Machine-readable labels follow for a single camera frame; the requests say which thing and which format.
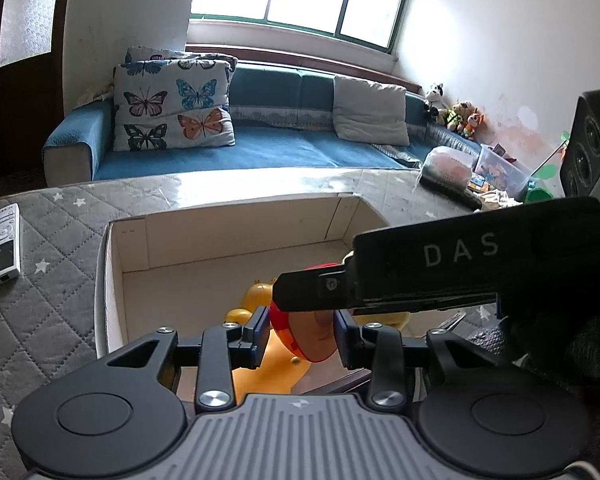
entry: orange butterfly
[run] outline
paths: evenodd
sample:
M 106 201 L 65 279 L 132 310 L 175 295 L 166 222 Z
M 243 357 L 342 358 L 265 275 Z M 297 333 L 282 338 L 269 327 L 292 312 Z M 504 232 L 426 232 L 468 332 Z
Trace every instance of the orange butterfly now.
M 187 139 L 197 139 L 200 136 L 200 132 L 205 137 L 207 133 L 219 134 L 222 132 L 222 112 L 220 108 L 211 110 L 204 120 L 200 117 L 192 118 L 179 115 L 178 121 L 180 122 L 180 126 L 184 128 L 182 134 Z

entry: window frame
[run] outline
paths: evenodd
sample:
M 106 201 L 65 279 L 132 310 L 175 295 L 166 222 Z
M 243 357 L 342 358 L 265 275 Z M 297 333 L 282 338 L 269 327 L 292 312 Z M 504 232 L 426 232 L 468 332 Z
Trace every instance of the window frame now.
M 392 27 L 391 36 L 389 38 L 389 43 L 386 47 L 377 45 L 375 43 L 369 43 L 368 41 L 359 40 L 358 38 L 354 38 L 352 36 L 347 36 L 346 34 L 342 34 L 342 23 L 344 22 L 345 13 L 347 12 L 347 5 L 349 0 L 342 0 L 342 6 L 340 7 L 340 15 L 338 17 L 338 23 L 336 25 L 336 30 L 332 34 L 330 32 L 325 32 L 324 30 L 317 30 L 315 28 L 302 27 L 301 25 L 293 25 L 290 23 L 281 23 L 274 22 L 273 20 L 269 20 L 269 7 L 271 6 L 271 0 L 267 0 L 267 7 L 265 9 L 264 18 L 244 18 L 241 16 L 230 16 L 230 15 L 222 15 L 222 14 L 194 14 L 193 12 L 190 14 L 190 19 L 193 20 L 227 20 L 231 22 L 243 22 L 243 23 L 258 23 L 260 25 L 271 25 L 273 27 L 280 28 L 289 28 L 291 30 L 300 30 L 302 32 L 310 32 L 312 34 L 319 34 L 320 36 L 325 36 L 327 38 L 335 38 L 336 40 L 347 41 L 348 43 L 358 44 L 360 46 L 365 46 L 367 48 L 371 48 L 373 50 L 378 50 L 380 52 L 384 52 L 385 54 L 390 54 L 395 46 L 395 41 L 398 36 L 398 30 L 400 28 L 400 22 L 402 21 L 402 14 L 404 12 L 404 7 L 406 6 L 407 0 L 400 0 L 398 4 L 398 10 L 395 14 L 394 25 Z

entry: quilted tablecloth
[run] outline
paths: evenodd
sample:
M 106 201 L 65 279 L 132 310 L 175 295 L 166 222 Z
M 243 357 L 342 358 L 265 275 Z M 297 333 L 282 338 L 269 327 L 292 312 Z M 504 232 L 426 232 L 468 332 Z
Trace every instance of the quilted tablecloth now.
M 172 208 L 325 191 L 359 194 L 391 224 L 469 212 L 421 189 L 416 176 L 381 170 L 210 171 L 44 189 L 0 200 L 0 208 L 18 203 L 23 224 L 22 275 L 0 286 L 0 480 L 25 472 L 11 439 L 14 407 L 42 384 L 96 357 L 96 256 L 108 222 Z

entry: clear plastic bin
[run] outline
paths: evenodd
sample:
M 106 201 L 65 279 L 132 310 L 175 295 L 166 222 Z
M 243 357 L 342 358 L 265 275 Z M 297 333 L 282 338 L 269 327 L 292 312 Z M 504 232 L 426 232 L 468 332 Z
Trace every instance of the clear plastic bin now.
M 482 145 L 475 173 L 483 176 L 494 188 L 506 191 L 512 198 L 522 192 L 531 178 L 531 174 L 516 168 L 501 156 L 493 153 L 485 144 Z

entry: remote control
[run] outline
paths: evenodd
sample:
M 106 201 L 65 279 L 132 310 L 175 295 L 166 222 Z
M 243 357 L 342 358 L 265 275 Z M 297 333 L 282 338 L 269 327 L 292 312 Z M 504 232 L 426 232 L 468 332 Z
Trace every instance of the remote control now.
M 20 275 L 20 209 L 0 209 L 0 284 Z

